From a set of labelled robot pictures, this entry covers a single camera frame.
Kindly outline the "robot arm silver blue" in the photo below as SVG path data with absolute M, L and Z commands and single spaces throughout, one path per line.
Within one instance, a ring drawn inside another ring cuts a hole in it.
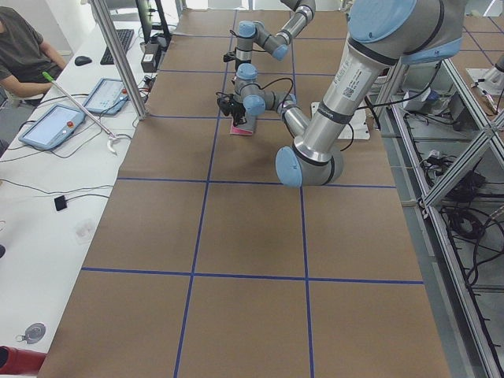
M 238 31 L 235 33 L 236 47 L 231 53 L 235 70 L 238 70 L 240 65 L 251 63 L 255 45 L 277 61 L 282 61 L 295 37 L 313 20 L 317 9 L 314 0 L 282 0 L 281 3 L 292 10 L 294 15 L 275 35 L 260 21 L 239 22 Z
M 235 126 L 252 130 L 266 110 L 276 111 L 294 140 L 276 154 L 276 174 L 289 187 L 325 185 L 341 175 L 343 156 L 335 141 L 350 123 L 378 76 L 401 61 L 441 61 L 461 48 L 464 1 L 356 1 L 347 17 L 339 70 L 317 111 L 307 117 L 288 93 L 262 89 L 250 62 L 254 44 L 281 60 L 292 40 L 314 18 L 313 1 L 288 1 L 294 16 L 275 35 L 257 21 L 239 25 L 235 48 Z

